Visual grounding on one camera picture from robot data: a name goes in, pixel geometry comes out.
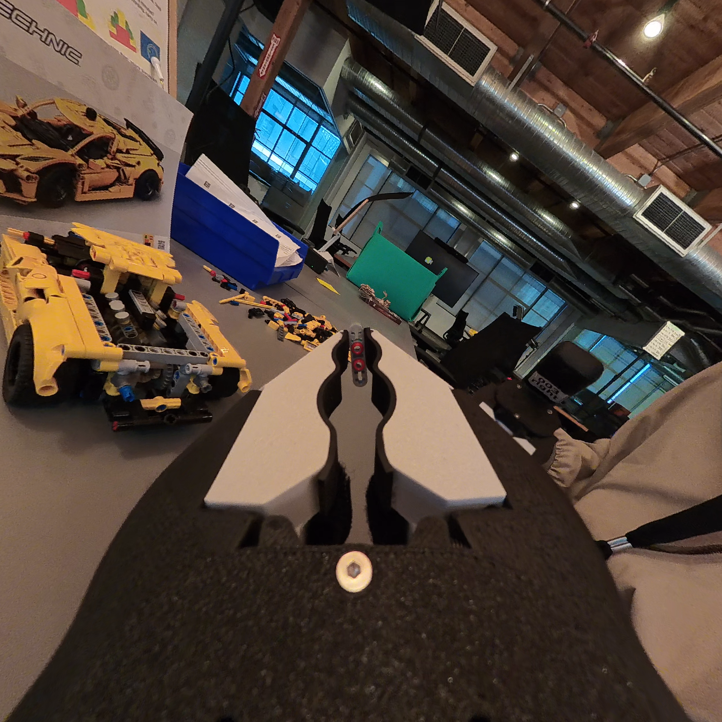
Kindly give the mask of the pile of yellow black bricks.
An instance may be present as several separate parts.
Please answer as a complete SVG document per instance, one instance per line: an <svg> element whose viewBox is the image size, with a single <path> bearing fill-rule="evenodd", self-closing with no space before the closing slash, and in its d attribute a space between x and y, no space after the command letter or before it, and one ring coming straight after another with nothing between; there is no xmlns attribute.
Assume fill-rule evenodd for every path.
<svg viewBox="0 0 722 722"><path fill-rule="evenodd" d="M303 311L293 301L277 300L264 295L256 299L248 292L221 299L220 305L246 306L250 319L263 320L267 327L273 329L280 341L291 341L305 351L311 352L318 348L338 329L325 315L314 315Z"/></svg>

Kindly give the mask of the white notice board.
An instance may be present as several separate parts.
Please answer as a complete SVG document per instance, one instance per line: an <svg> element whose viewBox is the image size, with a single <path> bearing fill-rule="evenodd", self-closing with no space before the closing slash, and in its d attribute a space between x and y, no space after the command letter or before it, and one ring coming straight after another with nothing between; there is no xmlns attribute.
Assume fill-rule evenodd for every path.
<svg viewBox="0 0 722 722"><path fill-rule="evenodd" d="M643 346L643 351L656 360L661 360L685 335L683 329L671 321L663 323Z"/></svg>

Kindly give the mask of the silver ventilation duct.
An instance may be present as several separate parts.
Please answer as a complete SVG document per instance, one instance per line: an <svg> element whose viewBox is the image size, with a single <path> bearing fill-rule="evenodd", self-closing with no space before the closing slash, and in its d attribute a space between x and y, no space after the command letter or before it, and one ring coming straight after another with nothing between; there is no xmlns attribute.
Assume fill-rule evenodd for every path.
<svg viewBox="0 0 722 722"><path fill-rule="evenodd" d="M615 231L612 236L589 240L579 235L499 171L454 149L401 96L352 58L344 62L341 77L357 96L370 101L374 109L410 131L429 150L439 149L461 175L487 190L511 214L525 220L599 281L610 281L611 262L625 260L624 253L635 249L711 305L720 305L720 253L710 248L708 237L704 246L686 257L677 255L633 218L654 188L646 191L613 168L523 93L505 88L496 79L474 86L469 99L455 87L450 89L452 101L604 221Z"/></svg>

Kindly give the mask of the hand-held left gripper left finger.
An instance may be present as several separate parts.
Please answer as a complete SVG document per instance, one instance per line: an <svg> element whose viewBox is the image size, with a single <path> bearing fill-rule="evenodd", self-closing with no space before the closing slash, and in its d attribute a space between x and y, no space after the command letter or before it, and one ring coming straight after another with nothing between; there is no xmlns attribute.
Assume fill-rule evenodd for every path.
<svg viewBox="0 0 722 722"><path fill-rule="evenodd" d="M266 384L204 503L283 516L312 545L340 545L351 527L349 479L330 417L341 403L349 334L338 332Z"/></svg>

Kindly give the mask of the green folding board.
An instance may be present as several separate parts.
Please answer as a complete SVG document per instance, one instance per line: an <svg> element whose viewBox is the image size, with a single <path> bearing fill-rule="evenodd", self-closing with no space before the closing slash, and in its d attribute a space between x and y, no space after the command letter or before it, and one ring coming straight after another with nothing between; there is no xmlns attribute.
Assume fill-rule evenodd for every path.
<svg viewBox="0 0 722 722"><path fill-rule="evenodd" d="M347 279L360 287L367 284L381 297L384 293L391 310L405 321L412 321L432 293L438 276L395 246L382 235L379 222L373 236L347 273Z"/></svg>

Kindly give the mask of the black monitor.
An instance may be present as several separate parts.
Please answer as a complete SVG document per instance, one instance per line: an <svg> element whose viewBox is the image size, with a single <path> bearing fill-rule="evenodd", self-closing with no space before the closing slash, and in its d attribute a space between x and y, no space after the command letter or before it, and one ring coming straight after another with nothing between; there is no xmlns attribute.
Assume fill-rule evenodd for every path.
<svg viewBox="0 0 722 722"><path fill-rule="evenodd" d="M406 249L406 253L438 276L432 293L452 308L478 279L478 271L456 249L439 238L419 231Z"/></svg>

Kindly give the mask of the person's right forearm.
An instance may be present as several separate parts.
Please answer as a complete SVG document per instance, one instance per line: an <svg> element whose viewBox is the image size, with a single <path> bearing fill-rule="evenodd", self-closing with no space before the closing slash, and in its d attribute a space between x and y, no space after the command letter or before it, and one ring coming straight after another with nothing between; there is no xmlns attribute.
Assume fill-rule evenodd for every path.
<svg viewBox="0 0 722 722"><path fill-rule="evenodd" d="M633 525L721 492L721 364L666 392L611 438L562 430L545 469L580 515Z"/></svg>

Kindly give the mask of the black office chair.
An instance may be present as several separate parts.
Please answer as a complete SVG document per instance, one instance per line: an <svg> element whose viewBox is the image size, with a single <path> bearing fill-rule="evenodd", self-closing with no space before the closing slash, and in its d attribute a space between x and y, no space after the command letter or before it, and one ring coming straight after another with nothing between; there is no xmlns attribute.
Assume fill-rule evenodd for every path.
<svg viewBox="0 0 722 722"><path fill-rule="evenodd" d="M503 313L448 351L439 362L439 375L457 389L481 385L495 372L506 377L541 330Z"/></svg>

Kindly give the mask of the car picture poster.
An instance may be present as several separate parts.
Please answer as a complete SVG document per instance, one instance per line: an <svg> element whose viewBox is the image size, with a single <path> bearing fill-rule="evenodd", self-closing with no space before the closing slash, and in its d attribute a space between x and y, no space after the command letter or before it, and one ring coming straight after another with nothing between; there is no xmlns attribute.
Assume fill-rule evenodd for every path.
<svg viewBox="0 0 722 722"><path fill-rule="evenodd" d="M1 2L1 222L170 251L191 113L55 1Z"/></svg>

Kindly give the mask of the black display panel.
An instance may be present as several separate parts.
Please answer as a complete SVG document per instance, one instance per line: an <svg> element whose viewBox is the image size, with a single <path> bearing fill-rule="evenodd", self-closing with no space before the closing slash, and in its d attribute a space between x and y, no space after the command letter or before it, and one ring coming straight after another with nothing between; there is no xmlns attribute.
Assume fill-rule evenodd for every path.
<svg viewBox="0 0 722 722"><path fill-rule="evenodd" d="M185 139L184 163L193 165L205 155L236 185L248 189L250 153L256 119L215 81L191 120Z"/></svg>

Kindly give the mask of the yellow toy brick car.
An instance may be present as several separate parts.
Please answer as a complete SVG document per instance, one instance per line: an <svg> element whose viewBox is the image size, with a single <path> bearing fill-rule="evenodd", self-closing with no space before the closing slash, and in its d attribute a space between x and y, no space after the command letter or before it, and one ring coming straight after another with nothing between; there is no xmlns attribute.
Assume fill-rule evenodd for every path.
<svg viewBox="0 0 722 722"><path fill-rule="evenodd" d="M2 395L17 408L101 402L113 431L211 422L245 393L246 361L213 314L177 294L171 253L75 223L2 235Z"/></svg>

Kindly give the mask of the blue storage bin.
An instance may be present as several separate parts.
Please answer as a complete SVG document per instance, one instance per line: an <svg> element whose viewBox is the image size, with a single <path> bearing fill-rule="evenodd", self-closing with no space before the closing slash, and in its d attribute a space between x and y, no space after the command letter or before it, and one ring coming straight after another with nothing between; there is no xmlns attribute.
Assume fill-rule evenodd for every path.
<svg viewBox="0 0 722 722"><path fill-rule="evenodd" d="M221 203L187 179L190 167L179 163L170 224L170 237L249 290L297 278L309 247L276 227L282 240L299 245L300 262L275 267L278 241L257 229L240 213Z"/></svg>

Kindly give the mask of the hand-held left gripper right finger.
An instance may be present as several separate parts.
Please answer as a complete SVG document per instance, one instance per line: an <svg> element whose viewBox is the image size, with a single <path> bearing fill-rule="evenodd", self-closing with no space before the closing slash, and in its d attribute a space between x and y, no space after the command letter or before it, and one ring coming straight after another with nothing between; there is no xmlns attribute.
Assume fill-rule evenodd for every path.
<svg viewBox="0 0 722 722"><path fill-rule="evenodd" d="M381 420L366 492L375 545L405 545L426 518L501 506L507 494L449 384L366 329L371 398Z"/></svg>

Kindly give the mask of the small wooden model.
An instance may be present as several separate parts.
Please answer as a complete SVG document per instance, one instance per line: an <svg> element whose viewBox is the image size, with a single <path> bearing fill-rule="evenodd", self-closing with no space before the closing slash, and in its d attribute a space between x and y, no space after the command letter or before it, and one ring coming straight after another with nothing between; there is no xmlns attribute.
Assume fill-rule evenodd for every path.
<svg viewBox="0 0 722 722"><path fill-rule="evenodd" d="M362 284L359 288L359 297L363 302L387 319L392 320L396 325L402 324L403 319L391 310L391 303L386 293L384 293L384 298L379 298L376 296L373 288L367 284Z"/></svg>

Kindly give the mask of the person's beige jacket torso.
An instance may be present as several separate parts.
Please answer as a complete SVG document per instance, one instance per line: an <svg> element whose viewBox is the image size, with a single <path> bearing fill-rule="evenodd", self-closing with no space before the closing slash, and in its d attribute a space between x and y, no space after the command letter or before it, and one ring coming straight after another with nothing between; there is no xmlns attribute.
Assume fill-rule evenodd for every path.
<svg viewBox="0 0 722 722"><path fill-rule="evenodd" d="M594 538L619 537L720 493L714 487L639 487L571 484L575 510ZM607 567L629 609L646 654L692 720L721 719L720 552L684 548L720 546L709 540L680 542L672 551L633 549Z"/></svg>

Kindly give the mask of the white air vent grille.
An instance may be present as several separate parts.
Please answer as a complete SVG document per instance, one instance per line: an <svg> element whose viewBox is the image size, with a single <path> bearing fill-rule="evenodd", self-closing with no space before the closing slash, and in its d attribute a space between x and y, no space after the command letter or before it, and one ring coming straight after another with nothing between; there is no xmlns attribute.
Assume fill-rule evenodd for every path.
<svg viewBox="0 0 722 722"><path fill-rule="evenodd" d="M681 257L704 246L712 230L708 221L663 185L653 189L633 218Z"/></svg>
<svg viewBox="0 0 722 722"><path fill-rule="evenodd" d="M449 4L432 2L418 41L474 86L489 67L498 46Z"/></svg>

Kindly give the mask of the white paper sheets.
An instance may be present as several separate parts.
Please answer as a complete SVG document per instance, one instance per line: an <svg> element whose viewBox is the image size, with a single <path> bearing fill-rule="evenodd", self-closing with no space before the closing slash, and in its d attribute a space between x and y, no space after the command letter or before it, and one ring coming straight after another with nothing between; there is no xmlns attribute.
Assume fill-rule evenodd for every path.
<svg viewBox="0 0 722 722"><path fill-rule="evenodd" d="M278 229L253 198L226 176L207 156L201 155L185 176L278 242L275 268L295 266L302 261L300 243Z"/></svg>

